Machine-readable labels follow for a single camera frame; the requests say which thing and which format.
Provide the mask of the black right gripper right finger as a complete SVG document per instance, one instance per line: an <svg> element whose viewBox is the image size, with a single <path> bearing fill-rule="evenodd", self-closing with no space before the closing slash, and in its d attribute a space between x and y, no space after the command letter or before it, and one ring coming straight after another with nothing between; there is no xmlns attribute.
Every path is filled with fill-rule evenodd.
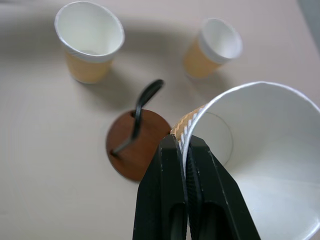
<svg viewBox="0 0 320 240"><path fill-rule="evenodd" d="M188 146L185 173L193 240L260 239L238 184L197 136Z"/></svg>

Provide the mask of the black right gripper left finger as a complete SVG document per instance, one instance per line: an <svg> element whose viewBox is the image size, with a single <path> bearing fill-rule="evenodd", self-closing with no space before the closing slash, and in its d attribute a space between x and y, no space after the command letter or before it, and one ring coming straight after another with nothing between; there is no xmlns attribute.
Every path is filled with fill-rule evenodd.
<svg viewBox="0 0 320 240"><path fill-rule="evenodd" d="M174 135L164 137L138 186L134 240L184 240L188 197L182 154Z"/></svg>

